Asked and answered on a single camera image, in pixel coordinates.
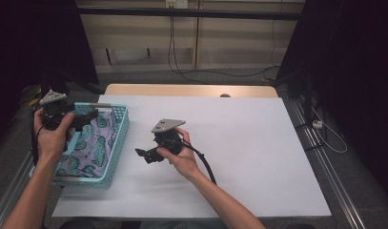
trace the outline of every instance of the forearm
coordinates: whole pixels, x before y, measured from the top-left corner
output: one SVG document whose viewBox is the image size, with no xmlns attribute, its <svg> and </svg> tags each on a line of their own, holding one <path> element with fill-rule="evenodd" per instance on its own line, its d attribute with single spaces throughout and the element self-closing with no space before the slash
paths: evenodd
<svg viewBox="0 0 388 229">
<path fill-rule="evenodd" d="M 39 160 L 33 175 L 3 228 L 41 228 L 51 188 L 54 164 Z"/>
<path fill-rule="evenodd" d="M 230 228 L 265 228 L 241 203 L 214 185 L 202 173 L 190 178 L 191 183 L 208 200 L 217 214 Z"/>
</svg>

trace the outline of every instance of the patterned fabric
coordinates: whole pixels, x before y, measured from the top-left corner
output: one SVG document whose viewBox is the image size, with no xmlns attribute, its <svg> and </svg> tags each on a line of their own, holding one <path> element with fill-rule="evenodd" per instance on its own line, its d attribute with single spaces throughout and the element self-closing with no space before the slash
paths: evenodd
<svg viewBox="0 0 388 229">
<path fill-rule="evenodd" d="M 99 113 L 85 125 L 74 150 L 62 156 L 56 175 L 60 177 L 102 177 L 111 156 L 118 127 L 113 113 Z"/>
</svg>

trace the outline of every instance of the person's left hand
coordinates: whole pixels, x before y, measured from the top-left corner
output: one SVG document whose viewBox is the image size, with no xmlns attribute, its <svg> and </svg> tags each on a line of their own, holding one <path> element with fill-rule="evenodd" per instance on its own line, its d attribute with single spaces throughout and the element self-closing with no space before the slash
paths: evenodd
<svg viewBox="0 0 388 229">
<path fill-rule="evenodd" d="M 43 109 L 39 109 L 34 116 L 34 132 L 37 135 L 39 160 L 45 160 L 55 165 L 62 158 L 66 133 L 74 119 L 74 114 L 66 114 L 54 131 L 49 131 L 43 127 L 43 115 Z"/>
</svg>

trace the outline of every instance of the black bar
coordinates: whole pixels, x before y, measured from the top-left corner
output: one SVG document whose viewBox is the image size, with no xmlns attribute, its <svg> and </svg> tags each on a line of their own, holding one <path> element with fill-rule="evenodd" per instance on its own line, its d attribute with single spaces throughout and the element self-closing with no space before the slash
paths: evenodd
<svg viewBox="0 0 388 229">
<path fill-rule="evenodd" d="M 227 11 L 227 10 L 186 10 L 186 9 L 158 9 L 158 8 L 108 8 L 78 6 L 77 8 L 39 8 L 38 6 L 24 6 L 33 12 L 59 12 L 99 15 L 135 15 L 135 16 L 173 16 L 173 17 L 207 17 L 207 18 L 235 18 L 235 19 L 264 19 L 264 20 L 304 20 L 308 15 L 294 12 L 262 12 L 262 11 Z"/>
</svg>

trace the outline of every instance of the hand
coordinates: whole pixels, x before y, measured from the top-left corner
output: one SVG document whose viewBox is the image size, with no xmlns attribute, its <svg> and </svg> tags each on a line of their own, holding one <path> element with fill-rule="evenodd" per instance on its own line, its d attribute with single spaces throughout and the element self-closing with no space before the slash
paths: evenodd
<svg viewBox="0 0 388 229">
<path fill-rule="evenodd" d="M 191 144 L 188 132 L 178 127 L 175 127 L 175 130 L 182 135 L 185 144 Z M 178 173 L 186 179 L 191 180 L 196 175 L 201 174 L 194 158 L 194 152 L 191 149 L 182 147 L 182 151 L 178 155 L 174 155 L 169 150 L 162 147 L 157 148 L 157 152 L 167 158 Z"/>
<path fill-rule="evenodd" d="M 39 160 L 46 160 L 55 165 L 63 155 L 66 133 L 74 119 L 74 114 L 66 114 L 55 131 L 49 131 L 43 127 L 43 115 L 43 110 L 39 109 L 34 116 L 34 132 L 37 135 Z"/>
</svg>

